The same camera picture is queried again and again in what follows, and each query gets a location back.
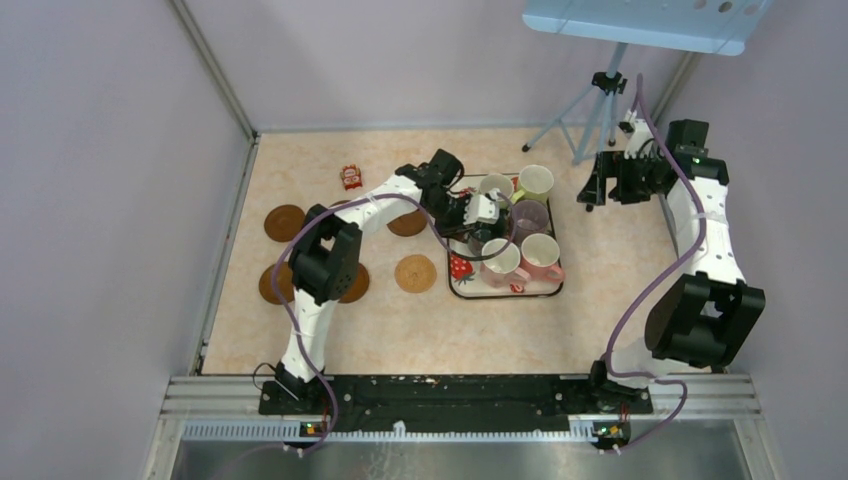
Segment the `dark brown wooden coaster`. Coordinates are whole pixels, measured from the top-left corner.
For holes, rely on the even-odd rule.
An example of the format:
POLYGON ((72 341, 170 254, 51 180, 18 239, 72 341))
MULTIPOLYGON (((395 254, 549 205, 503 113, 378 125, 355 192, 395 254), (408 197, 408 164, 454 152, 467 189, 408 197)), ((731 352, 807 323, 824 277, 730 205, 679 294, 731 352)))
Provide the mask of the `dark brown wooden coaster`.
POLYGON ((388 223, 391 233, 400 237, 412 237, 428 226, 428 216, 420 211, 402 215, 388 223))

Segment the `dark green mug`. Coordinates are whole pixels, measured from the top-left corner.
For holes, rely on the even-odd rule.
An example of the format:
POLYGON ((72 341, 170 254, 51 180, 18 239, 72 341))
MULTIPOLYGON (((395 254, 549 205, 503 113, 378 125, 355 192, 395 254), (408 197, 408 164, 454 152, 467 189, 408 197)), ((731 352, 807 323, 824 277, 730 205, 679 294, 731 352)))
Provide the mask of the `dark green mug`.
POLYGON ((467 236, 467 246, 471 254, 475 257, 482 254, 482 249, 486 243, 491 240, 503 238, 506 229, 503 226, 495 224, 476 224, 467 236))

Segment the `woven rattan coaster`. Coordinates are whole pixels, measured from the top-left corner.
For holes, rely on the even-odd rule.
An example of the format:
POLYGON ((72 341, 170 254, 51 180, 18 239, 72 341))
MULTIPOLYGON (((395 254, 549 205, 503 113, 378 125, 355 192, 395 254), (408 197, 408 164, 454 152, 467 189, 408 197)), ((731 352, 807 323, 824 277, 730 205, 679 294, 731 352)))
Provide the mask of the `woven rattan coaster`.
POLYGON ((421 254, 402 258, 394 271, 397 285, 407 293, 420 294, 428 291, 437 278, 435 264, 421 254))

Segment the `brown wooden round coaster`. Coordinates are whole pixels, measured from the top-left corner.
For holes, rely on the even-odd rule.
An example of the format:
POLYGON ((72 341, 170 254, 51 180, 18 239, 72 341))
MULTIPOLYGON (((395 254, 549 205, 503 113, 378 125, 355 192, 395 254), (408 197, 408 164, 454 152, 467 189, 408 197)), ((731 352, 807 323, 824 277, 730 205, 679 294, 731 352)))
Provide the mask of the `brown wooden round coaster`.
POLYGON ((263 222, 266 235, 276 242, 289 242, 300 231, 305 219, 304 210, 293 204, 272 209, 263 222))

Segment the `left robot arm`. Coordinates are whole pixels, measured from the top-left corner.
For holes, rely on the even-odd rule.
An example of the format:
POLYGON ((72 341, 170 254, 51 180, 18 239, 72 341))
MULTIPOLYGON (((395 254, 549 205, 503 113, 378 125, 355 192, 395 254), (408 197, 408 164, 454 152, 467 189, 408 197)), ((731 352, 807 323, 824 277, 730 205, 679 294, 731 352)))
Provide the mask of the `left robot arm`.
POLYGON ((406 164, 375 189, 335 207, 316 204, 274 267, 289 267, 293 299, 283 306, 291 322, 288 345, 274 369, 273 386, 297 413, 319 404, 328 330, 341 298, 352 290, 364 239, 400 217, 420 212, 440 242, 497 222, 496 201, 453 191, 464 166, 439 149, 430 161, 406 164))

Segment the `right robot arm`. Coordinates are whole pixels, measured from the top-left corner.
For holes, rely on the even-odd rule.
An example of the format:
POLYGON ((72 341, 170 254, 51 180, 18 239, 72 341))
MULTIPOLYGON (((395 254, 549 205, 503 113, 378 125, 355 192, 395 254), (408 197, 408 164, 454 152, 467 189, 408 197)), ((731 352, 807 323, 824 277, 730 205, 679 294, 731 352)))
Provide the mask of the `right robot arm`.
POLYGON ((592 209, 658 197, 677 254, 671 268, 677 278, 648 313, 643 336, 618 348, 623 327, 617 325, 593 363, 586 397, 600 412, 614 411, 678 367, 727 367, 766 305, 764 291, 747 282, 735 259, 726 215, 729 171, 708 153, 708 123, 673 121, 665 143, 633 110, 619 126, 627 145, 597 154, 577 200, 592 209))

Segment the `yellow-green mug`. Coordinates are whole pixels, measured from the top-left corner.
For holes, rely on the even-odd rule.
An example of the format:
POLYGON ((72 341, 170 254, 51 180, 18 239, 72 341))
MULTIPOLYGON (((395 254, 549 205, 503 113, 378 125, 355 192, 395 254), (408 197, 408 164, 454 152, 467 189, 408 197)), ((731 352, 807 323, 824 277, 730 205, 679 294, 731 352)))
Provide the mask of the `yellow-green mug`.
POLYGON ((541 165, 527 165, 518 174, 512 203, 534 200, 545 204, 555 184, 553 173, 541 165))

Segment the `light green mug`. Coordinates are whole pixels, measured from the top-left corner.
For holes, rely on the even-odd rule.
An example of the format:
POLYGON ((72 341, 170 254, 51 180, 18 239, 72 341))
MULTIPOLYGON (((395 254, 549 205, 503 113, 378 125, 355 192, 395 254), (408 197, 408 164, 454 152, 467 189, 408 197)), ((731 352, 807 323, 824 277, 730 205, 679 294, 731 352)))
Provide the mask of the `light green mug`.
POLYGON ((515 191, 515 187, 512 179, 504 174, 493 173, 484 176, 478 186, 478 192, 480 194, 488 194, 494 190, 510 198, 515 191))

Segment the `white strawberry tray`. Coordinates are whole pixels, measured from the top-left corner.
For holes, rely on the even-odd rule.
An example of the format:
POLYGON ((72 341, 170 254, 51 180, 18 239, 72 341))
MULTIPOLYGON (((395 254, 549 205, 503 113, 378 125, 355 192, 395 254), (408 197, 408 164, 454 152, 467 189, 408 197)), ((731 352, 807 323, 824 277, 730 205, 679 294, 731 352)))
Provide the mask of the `white strawberry tray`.
POLYGON ((556 239, 551 204, 520 200, 517 216, 507 218, 506 228, 518 222, 511 241, 478 240, 467 236, 451 240, 447 256, 448 287, 465 300, 553 297, 563 289, 565 273, 556 239))

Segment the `purple mug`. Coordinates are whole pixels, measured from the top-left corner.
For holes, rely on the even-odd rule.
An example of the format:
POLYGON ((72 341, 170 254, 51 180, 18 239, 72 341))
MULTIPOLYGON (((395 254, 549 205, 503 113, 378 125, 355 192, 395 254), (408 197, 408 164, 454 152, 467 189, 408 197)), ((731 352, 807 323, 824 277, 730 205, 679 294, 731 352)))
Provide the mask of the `purple mug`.
POLYGON ((537 200, 521 200, 512 208, 511 222, 514 230, 513 242, 521 245, 532 234, 548 232, 549 211, 544 203, 537 200))

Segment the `light blue tripod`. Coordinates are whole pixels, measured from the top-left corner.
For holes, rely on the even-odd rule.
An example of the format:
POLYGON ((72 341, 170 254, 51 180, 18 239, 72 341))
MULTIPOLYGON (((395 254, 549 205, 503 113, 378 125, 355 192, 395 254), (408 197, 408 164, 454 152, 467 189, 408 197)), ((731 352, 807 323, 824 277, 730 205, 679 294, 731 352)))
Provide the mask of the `light blue tripod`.
POLYGON ((619 96, 624 92, 628 80, 620 71, 629 44, 618 42, 611 59, 603 71, 593 74, 591 81, 575 96, 566 107, 546 122, 542 128, 521 147, 522 153, 528 153, 545 135, 558 127, 573 155, 573 164, 578 165, 588 160, 590 141, 595 132, 598 133, 596 153, 601 153, 605 147, 616 145, 618 120, 616 117, 619 96), (586 102, 591 94, 595 101, 585 120, 569 121, 572 112, 586 102))

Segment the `red snack packet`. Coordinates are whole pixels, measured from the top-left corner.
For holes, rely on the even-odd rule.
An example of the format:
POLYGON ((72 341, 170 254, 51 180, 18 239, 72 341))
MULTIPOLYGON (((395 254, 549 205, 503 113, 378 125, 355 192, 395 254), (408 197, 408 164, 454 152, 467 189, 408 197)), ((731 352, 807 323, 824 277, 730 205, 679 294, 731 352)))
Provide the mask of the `red snack packet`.
POLYGON ((344 166, 341 169, 340 180, 345 191, 363 187, 361 169, 355 164, 344 166))

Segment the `light blue panel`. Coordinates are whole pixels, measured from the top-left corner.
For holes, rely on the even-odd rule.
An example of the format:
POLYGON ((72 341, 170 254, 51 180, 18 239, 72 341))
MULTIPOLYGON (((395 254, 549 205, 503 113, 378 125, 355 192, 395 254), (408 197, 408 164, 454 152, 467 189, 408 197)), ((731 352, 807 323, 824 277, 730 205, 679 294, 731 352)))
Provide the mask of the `light blue panel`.
POLYGON ((526 3, 529 28, 724 56, 738 56, 773 3, 769 0, 538 0, 526 3))

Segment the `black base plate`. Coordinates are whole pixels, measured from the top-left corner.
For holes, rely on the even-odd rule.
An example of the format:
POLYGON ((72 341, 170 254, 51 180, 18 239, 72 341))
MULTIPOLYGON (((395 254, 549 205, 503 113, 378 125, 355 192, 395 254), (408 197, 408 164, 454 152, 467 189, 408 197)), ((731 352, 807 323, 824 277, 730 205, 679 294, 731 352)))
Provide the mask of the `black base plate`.
POLYGON ((337 375, 296 400, 262 385, 258 411, 311 416, 338 433, 530 433, 569 429, 576 415, 650 414, 647 390, 601 384, 587 375, 337 375))

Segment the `aluminium frame rail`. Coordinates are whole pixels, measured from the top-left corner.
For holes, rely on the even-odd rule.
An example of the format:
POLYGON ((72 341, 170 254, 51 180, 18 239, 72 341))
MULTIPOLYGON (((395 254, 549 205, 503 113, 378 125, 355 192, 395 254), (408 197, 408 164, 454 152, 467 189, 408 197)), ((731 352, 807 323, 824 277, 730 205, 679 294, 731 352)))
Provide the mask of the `aluminium frame rail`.
POLYGON ((609 392, 578 375, 170 381, 148 479, 784 479, 749 377, 609 392))

